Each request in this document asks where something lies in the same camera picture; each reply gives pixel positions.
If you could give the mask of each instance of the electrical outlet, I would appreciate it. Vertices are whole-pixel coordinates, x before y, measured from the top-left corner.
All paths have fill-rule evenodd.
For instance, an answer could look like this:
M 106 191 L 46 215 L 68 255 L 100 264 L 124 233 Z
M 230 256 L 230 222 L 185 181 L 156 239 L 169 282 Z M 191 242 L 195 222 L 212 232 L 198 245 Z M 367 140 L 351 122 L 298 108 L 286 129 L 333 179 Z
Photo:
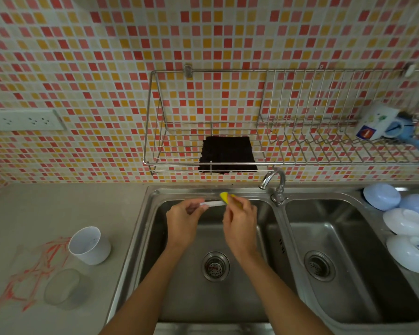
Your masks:
M 0 110 L 0 131 L 64 129 L 53 109 Z

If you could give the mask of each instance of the drain strainer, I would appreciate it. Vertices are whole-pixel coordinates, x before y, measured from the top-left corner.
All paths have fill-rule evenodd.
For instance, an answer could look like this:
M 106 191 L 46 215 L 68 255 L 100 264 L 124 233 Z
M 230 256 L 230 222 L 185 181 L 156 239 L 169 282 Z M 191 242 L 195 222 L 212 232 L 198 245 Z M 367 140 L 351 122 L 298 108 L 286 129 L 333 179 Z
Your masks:
M 202 262 L 203 275 L 207 280 L 219 282 L 226 278 L 230 271 L 230 262 L 218 251 L 207 253 Z
M 331 259 L 319 251 L 310 251 L 304 256 L 304 265 L 315 279 L 331 281 L 335 277 L 335 267 Z

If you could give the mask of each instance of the stainless steel wire rack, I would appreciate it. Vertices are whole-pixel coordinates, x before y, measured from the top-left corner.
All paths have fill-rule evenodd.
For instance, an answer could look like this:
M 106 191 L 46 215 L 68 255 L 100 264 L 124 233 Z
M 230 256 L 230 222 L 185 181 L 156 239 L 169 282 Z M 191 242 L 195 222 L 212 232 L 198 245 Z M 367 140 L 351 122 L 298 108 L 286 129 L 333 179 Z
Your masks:
M 206 136 L 249 136 L 258 172 L 274 165 L 419 164 L 394 139 L 362 141 L 362 108 L 387 103 L 419 133 L 419 70 L 154 70 L 149 79 L 143 163 L 154 173 L 200 173 Z

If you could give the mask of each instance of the faucet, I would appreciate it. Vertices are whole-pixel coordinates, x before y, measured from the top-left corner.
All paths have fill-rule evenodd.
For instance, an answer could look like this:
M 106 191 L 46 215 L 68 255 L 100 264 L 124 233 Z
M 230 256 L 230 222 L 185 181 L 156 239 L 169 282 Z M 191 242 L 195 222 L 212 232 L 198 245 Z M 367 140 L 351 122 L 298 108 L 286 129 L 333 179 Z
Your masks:
M 276 175 L 279 174 L 279 186 L 276 188 L 275 192 L 272 194 L 271 199 L 273 202 L 276 202 L 278 205 L 282 204 L 286 201 L 286 197 L 284 196 L 284 185 L 285 185 L 285 172 L 283 169 L 278 167 L 273 167 L 272 171 L 269 171 L 262 180 L 259 188 L 265 189 L 270 182 L 270 180 Z

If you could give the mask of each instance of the kitchen sink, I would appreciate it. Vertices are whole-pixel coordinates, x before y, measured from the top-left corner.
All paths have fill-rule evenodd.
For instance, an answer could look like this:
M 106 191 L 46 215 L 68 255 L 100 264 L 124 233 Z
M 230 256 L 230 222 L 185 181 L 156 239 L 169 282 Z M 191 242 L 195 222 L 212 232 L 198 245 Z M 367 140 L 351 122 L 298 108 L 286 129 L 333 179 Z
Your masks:
M 166 246 L 166 212 L 178 202 L 166 201 L 155 213 L 140 280 L 149 272 Z M 251 203 L 258 208 L 257 244 L 263 258 L 296 292 L 271 205 L 260 200 L 252 200 Z M 195 241 L 180 259 L 172 276 L 160 322 L 268 321 L 250 280 L 225 242 L 222 225 L 224 211 L 224 207 L 210 207 L 201 216 Z
M 343 200 L 294 200 L 285 213 L 313 292 L 342 323 L 419 320 L 419 299 L 363 215 Z
M 419 274 L 392 259 L 392 232 L 382 212 L 363 199 L 363 185 L 293 185 L 285 201 L 252 183 L 149 186 L 109 309 L 128 299 L 166 246 L 166 212 L 193 197 L 217 200 L 228 191 L 258 208 L 258 249 L 277 275 L 339 334 L 419 335 Z M 402 184 L 402 196 L 419 185 Z M 224 207 L 200 218 L 194 243 L 180 259 L 155 334 L 269 334 L 262 303 L 226 245 Z

